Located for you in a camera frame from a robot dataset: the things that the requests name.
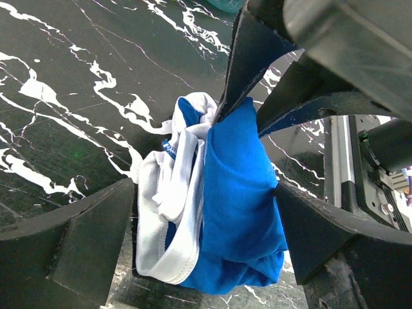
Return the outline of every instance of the black marble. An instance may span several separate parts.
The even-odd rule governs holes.
[[[204,91],[219,100],[233,20],[205,0],[0,1],[0,227],[135,178],[141,160],[160,148],[162,122],[180,95]],[[257,108],[298,56],[273,63],[252,90]],[[262,142],[280,179],[323,198],[322,122]],[[306,308],[287,263],[278,285],[211,297],[132,278],[129,245],[110,301],[140,309]]]

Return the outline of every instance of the blue cloth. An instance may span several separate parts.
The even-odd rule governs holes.
[[[188,106],[183,113],[195,114]],[[253,100],[209,131],[199,260],[181,284],[208,294],[276,283],[287,250],[276,175],[258,137]],[[166,247],[175,228],[169,225]]]

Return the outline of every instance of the marble pattern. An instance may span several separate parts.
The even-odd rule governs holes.
[[[0,227],[123,177],[136,182],[142,159],[169,133],[175,100],[193,91],[220,98],[233,20],[204,0],[0,1]],[[299,55],[269,68],[251,93],[257,108]],[[279,179],[324,197],[321,121],[262,142]],[[306,308],[292,269],[285,266],[276,286],[201,296],[211,303],[167,287],[165,302],[179,305],[157,308]],[[151,289],[156,297],[164,288],[131,278],[127,267],[123,272],[115,276],[119,284],[143,287],[130,288],[133,293]]]

